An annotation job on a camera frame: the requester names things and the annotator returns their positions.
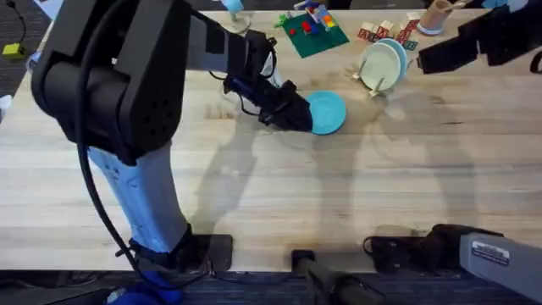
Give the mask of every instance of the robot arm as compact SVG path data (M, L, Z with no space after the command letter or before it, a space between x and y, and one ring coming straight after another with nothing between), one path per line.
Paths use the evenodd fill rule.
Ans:
M124 2L90 70L83 126L89 157L130 222L136 255L185 271L200 267L202 252L209 252L214 270L228 269L231 236L213 236L213 246L211 236L192 235L174 188L169 148L180 123L185 71L227 73L225 90L250 98L264 124L311 130L308 102L290 81L277 88L260 75L270 54L276 64L274 42L263 33L229 33L180 0ZM37 104L71 141L78 141L83 55L111 7L110 0L65 1L33 74Z

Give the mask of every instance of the sticker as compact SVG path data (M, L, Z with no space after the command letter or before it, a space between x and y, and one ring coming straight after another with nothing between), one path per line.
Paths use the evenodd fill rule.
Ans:
M510 253L507 250L479 241L473 241L472 253L474 256L499 265L508 266L510 264Z

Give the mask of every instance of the green mat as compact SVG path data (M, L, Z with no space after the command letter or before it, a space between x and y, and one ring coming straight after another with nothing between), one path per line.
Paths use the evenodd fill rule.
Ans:
M301 58L307 58L311 55L318 54L330 48L338 47L342 44L349 42L345 33L340 29L339 24L334 19L333 21L337 25L336 27L331 28L331 30L326 31L324 26L317 24L316 26L319 29L318 34L308 34L305 35L301 23L303 21L308 21L308 18L311 18L308 14L303 14L301 16L288 19L282 27L286 31L286 35L291 40L291 43L296 47L297 52ZM294 36L290 35L290 30L296 30Z

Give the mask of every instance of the teal plate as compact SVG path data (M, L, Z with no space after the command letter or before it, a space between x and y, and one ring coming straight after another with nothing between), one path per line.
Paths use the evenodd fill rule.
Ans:
M311 104L313 134L332 134L345 123L346 104L336 93L316 91L305 99Z

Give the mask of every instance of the wooden table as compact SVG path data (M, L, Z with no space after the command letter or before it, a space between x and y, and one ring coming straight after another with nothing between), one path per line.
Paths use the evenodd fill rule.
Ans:
M331 268L370 270L366 236L437 223L542 246L542 78L528 72L532 54L444 75L412 66L386 99L370 101L351 78L368 45L357 32L405 12L334 12L351 43L306 59L273 29L280 12L253 15L255 30L277 37L279 70L302 95L331 90L346 100L348 119L332 136L265 128L220 94L219 81L188 73L173 146L177 193L195 232L235 238L234 270L287 270L297 248L317 249ZM481 13L453 13L444 36L420 46ZM128 269L91 205L75 145L35 105L29 80L0 125L0 269ZM95 177L127 240L117 201Z

